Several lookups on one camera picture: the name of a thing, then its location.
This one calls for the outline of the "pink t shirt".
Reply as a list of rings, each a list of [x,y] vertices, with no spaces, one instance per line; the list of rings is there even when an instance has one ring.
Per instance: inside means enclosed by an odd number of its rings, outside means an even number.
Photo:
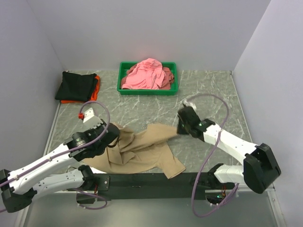
[[[121,89],[130,90],[158,90],[162,87],[165,78],[162,63],[148,58],[134,66],[126,73],[121,81]]]

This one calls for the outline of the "beige t shirt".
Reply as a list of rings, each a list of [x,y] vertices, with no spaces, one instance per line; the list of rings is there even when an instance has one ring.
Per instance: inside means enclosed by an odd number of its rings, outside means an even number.
[[[129,127],[119,124],[120,137],[113,148],[106,148],[104,154],[87,158],[83,163],[99,171],[112,174],[136,174],[159,168],[170,179],[186,167],[173,155],[167,142],[177,136],[173,126],[154,123],[147,129],[135,133]]]

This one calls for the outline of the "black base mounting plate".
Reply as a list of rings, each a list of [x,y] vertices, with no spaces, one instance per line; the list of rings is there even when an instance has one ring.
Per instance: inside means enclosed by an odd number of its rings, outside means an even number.
[[[168,179],[154,174],[94,174],[78,189],[97,191],[108,201],[126,199],[190,198],[197,173],[181,173]]]

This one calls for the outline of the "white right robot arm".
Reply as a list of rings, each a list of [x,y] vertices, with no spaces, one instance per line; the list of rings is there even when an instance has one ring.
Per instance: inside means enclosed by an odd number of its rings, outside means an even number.
[[[281,169],[271,147],[247,142],[222,129],[215,122],[201,120],[193,107],[178,111],[178,134],[191,135],[205,143],[215,145],[234,157],[240,165],[220,165],[208,176],[208,184],[218,189],[224,183],[245,184],[253,192],[262,194],[280,175]]]

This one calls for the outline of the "green plastic bin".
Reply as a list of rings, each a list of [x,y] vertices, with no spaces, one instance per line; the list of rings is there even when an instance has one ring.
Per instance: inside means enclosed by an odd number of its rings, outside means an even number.
[[[117,91],[121,95],[135,96],[174,96],[178,92],[178,72],[177,65],[174,62],[162,62],[163,67],[170,69],[174,75],[174,82],[170,86],[170,90],[150,90],[150,89],[121,89],[121,81],[126,76],[126,72],[136,64],[135,61],[123,61],[119,66]]]

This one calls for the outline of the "dusty rose t shirt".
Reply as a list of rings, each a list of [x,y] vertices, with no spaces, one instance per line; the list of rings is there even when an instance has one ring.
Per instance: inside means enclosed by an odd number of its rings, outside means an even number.
[[[121,80],[122,89],[152,89],[152,90],[170,90],[171,84],[174,82],[174,75],[169,68],[163,67],[162,74],[163,80],[160,82],[159,79],[156,79],[154,84],[150,87],[146,85],[146,73],[137,73],[133,79],[128,79],[130,74],[133,74],[134,69],[137,65],[132,66],[127,72],[126,76]]]

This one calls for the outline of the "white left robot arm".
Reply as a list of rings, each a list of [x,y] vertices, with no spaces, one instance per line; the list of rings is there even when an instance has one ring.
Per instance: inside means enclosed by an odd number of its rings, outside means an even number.
[[[57,191],[94,188],[96,179],[89,166],[82,165],[63,174],[56,174],[56,171],[102,155],[119,134],[114,124],[99,123],[89,130],[74,133],[55,150],[23,168],[1,170],[0,190],[5,211],[20,211],[32,201]]]

